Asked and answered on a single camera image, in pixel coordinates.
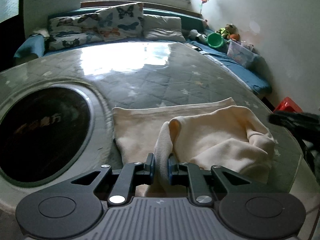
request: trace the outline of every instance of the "gray ribbed plate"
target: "gray ribbed plate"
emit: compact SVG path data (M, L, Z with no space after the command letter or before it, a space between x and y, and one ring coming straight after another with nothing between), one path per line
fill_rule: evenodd
M102 221L76 240L240 240L220 224L213 211L187 198L133 198L110 208Z

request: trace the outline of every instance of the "blue bed sheet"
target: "blue bed sheet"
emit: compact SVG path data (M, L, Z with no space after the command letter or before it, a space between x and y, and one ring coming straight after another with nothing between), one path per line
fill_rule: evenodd
M255 95L266 95L272 92L271 85L262 78L258 73L252 70L248 70L237 62L229 58L225 53L216 51L207 45L201 44L197 41L187 40L188 43L200 47L205 52L208 52L211 56L222 62L228 69L230 69L235 75L243 80L252 90Z

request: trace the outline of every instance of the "metal screw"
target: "metal screw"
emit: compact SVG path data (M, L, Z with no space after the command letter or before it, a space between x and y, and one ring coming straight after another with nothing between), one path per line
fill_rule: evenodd
M125 201L125 198L120 195L115 195L109 198L109 201L114 203L114 204L120 204Z
M202 204L207 204L212 201L212 198L209 196L199 196L196 198L196 201Z

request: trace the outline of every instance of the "cream towel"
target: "cream towel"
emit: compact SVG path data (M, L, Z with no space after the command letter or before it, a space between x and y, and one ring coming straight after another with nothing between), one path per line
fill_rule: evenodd
M275 143L269 130L244 106L228 106L210 114L178 116L165 122L155 146L156 174L164 191L169 187L167 162L174 153L179 162L204 170L221 165L266 183ZM151 192L162 191L158 181Z
M167 190L167 156L173 146L180 161L194 162L205 169L221 164L266 182L273 138L249 109L234 105L233 99L228 98L152 109L114 108L115 137L123 163L144 162L148 153L154 152L157 177L161 175L159 181ZM160 191L158 186L155 181L152 191ZM145 190L140 187L137 195L144 195Z

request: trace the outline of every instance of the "gray quilted mattress cover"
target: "gray quilted mattress cover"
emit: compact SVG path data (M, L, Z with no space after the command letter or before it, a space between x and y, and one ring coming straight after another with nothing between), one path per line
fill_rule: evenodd
M96 87L109 107L141 109L216 102L232 97L250 108L276 141L269 184L289 191L301 149L284 128L267 122L269 109L236 77L185 44L126 42L74 49L32 60L0 74L0 100L30 84L77 80ZM110 156L115 166L119 158Z

